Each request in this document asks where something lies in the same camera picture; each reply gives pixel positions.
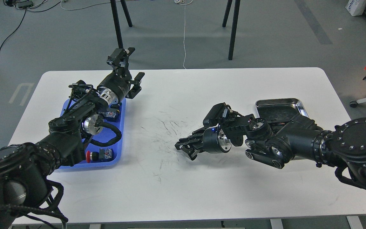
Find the blue tray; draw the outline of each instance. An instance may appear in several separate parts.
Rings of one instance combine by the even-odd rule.
[[[116,121],[110,122],[106,120],[107,123],[111,123],[112,125],[116,126],[121,131],[121,133],[124,133],[125,101],[126,99],[122,100],[121,106],[119,107],[120,114],[116,118]],[[69,100],[66,100],[64,102],[60,115],[63,114],[63,111],[66,109],[68,103]],[[95,135],[93,139],[99,142],[107,142],[113,137],[115,137],[115,133],[108,128],[104,128],[99,134]],[[96,168],[96,167],[105,167],[114,165],[121,158],[122,138],[119,140],[119,142],[106,148],[112,148],[114,151],[114,159],[112,161],[87,163],[87,161],[84,160],[78,164],[75,164],[74,166],[60,166],[59,169]],[[93,144],[89,144],[87,146],[86,152],[88,150],[90,152],[99,152],[100,147]]]

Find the gray stripe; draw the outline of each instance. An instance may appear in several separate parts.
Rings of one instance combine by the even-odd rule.
[[[315,18],[309,7],[306,5],[305,1],[295,0],[295,3],[302,13],[303,17],[305,17],[306,21],[308,22],[311,30],[314,32],[314,35],[317,38],[318,42],[320,42],[320,44],[322,45],[332,45],[333,42],[331,42],[326,32],[324,32],[324,29],[321,27],[320,23],[318,23],[317,19]]]

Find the black tripod leg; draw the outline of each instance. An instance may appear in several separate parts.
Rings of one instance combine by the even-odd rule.
[[[230,50],[228,52],[228,60],[233,59],[235,35],[237,34],[238,13],[240,11],[240,1],[241,0],[235,0],[233,27],[231,30],[231,40],[230,40]]]
[[[228,14],[230,13],[232,3],[233,3],[233,0],[228,0],[227,8],[225,8],[224,20],[222,21],[222,27],[225,27],[227,25]]]
[[[128,22],[128,26],[132,27],[131,17],[129,16],[129,12],[128,12],[128,8],[126,7],[125,0],[121,0],[121,5],[122,5],[122,8],[124,9],[124,13],[125,13],[126,21]]]
[[[110,0],[110,2],[111,2],[112,17],[114,18],[115,33],[117,35],[118,48],[124,48],[124,45],[122,44],[121,29],[119,28],[117,5],[115,3],[115,0]]]

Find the white cable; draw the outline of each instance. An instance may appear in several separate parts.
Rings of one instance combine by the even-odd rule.
[[[184,60],[183,60],[183,68],[187,69],[184,66],[184,63],[186,62],[186,45],[184,43],[184,40],[186,39],[186,5],[184,5],[184,31],[183,31],[183,48],[184,48]]]
[[[186,6],[188,4],[191,4],[192,2],[193,2],[193,0],[190,3],[185,3],[185,0],[174,0],[174,3],[180,4],[182,6]]]
[[[41,4],[36,5],[36,6],[29,7],[29,8],[30,8],[30,9],[36,8],[36,7],[38,7],[38,6],[42,5],[42,4],[44,4],[44,3],[45,3],[45,2],[47,2],[47,1],[48,1],[48,0],[43,0]]]
[[[64,0],[61,0],[60,1],[60,7],[62,8],[62,9],[64,9],[63,8],[63,5],[62,5],[62,3],[63,2],[65,2]],[[91,5],[91,6],[97,6],[97,5],[102,5],[102,4],[108,4],[108,3],[98,3],[98,4],[94,4],[94,5]],[[86,9],[86,8],[88,8],[88,7],[91,7],[91,6],[86,6],[86,7],[83,7],[83,8],[78,8],[78,9],[64,9],[64,10],[79,10],[79,9]]]

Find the table leg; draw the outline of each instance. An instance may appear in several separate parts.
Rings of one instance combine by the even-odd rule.
[[[126,7],[125,0],[121,0],[121,5],[122,5],[122,8],[124,9],[124,13],[125,13],[126,21],[128,22],[128,26],[132,27],[131,16],[129,16],[129,12],[128,12],[128,8]]]
[[[235,0],[233,27],[231,30],[230,50],[228,52],[228,60],[233,59],[235,35],[237,34],[238,13],[240,11],[240,1],[241,0]]]
[[[363,229],[358,216],[347,216],[348,224],[350,224],[351,229]]]
[[[228,0],[227,8],[225,8],[224,20],[222,21],[222,27],[225,27],[227,25],[228,14],[230,13],[232,3],[233,3],[233,0]]]
[[[283,229],[283,224],[281,219],[271,219],[270,226],[272,229]]]
[[[111,10],[112,10],[112,17],[114,18],[115,33],[117,35],[118,48],[124,48],[124,45],[122,43],[122,37],[121,37],[121,29],[119,28],[117,5],[115,3],[115,0],[110,0],[110,3],[111,3]]]
[[[101,229],[101,224],[90,224],[89,229]]]

